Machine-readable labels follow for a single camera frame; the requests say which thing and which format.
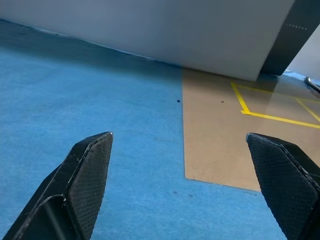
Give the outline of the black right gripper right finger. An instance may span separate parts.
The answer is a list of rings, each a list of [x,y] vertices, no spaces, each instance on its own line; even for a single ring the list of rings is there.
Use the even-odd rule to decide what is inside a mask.
[[[246,135],[261,193],[287,240],[320,240],[320,167],[297,145]]]

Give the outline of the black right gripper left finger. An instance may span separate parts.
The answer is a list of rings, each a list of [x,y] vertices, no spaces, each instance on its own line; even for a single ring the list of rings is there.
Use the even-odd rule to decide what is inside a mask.
[[[90,240],[105,194],[113,133],[77,142],[2,240]]]

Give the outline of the yellow tape marking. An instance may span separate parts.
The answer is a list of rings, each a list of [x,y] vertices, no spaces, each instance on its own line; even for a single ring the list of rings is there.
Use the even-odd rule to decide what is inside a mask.
[[[269,119],[269,120],[274,120],[274,121],[279,121],[283,123],[289,123],[289,124],[294,124],[294,125],[299,125],[299,126],[304,126],[304,127],[309,127],[309,128],[314,128],[314,129],[320,129],[320,117],[316,115],[314,111],[312,111],[309,107],[307,107],[304,103],[305,102],[310,102],[310,103],[315,103],[320,105],[320,101],[317,100],[311,100],[308,98],[302,98],[302,97],[297,97],[297,96],[292,96],[292,95],[287,95],[287,94],[282,94],[282,93],[277,93],[277,92],[271,92],[268,90],[263,90],[259,88],[254,88],[250,86],[245,86],[245,85],[239,85],[236,84],[235,82],[230,83],[231,88],[233,89],[235,96],[241,106],[240,112],[243,115],[248,115],[248,116],[253,116],[253,117],[258,117],[258,118],[264,118],[264,119]],[[313,118],[315,118],[319,124],[313,124],[313,123],[308,123],[308,122],[303,122],[303,121],[297,121],[289,118],[283,118],[283,117],[278,117],[278,116],[272,116],[272,115],[267,115],[267,114],[262,114],[258,112],[251,112],[243,98],[243,95],[240,93],[239,88],[250,90],[250,91],[256,91],[256,92],[261,92],[265,94],[276,94],[279,96],[286,96],[288,98],[295,99],[295,101],[305,110],[307,111]]]

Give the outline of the brown cardboard sheet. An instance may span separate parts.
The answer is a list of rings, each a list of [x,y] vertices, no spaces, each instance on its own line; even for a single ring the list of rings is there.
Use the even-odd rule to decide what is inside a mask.
[[[256,81],[184,70],[182,75],[184,175],[187,179],[259,191],[248,133],[279,138],[299,146],[320,167],[320,129],[244,115],[231,87],[239,85],[320,101],[302,77],[262,74]],[[320,124],[293,98],[239,88],[249,110]],[[320,117],[320,104],[303,101]]]

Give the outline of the blue table mat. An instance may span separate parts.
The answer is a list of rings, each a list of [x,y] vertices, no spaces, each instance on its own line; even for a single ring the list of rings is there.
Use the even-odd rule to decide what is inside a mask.
[[[112,132],[91,240],[287,240],[260,188],[185,177],[185,70],[0,20],[0,239],[73,145]]]

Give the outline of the black board stand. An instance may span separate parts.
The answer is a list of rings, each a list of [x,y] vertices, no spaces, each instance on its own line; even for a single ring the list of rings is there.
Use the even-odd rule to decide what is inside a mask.
[[[320,25],[320,0],[295,0],[261,68],[282,75]]]

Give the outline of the large white foam board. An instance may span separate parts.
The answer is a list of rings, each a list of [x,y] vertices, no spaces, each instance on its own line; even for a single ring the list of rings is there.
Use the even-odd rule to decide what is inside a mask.
[[[255,81],[295,0],[0,0],[0,18]]]

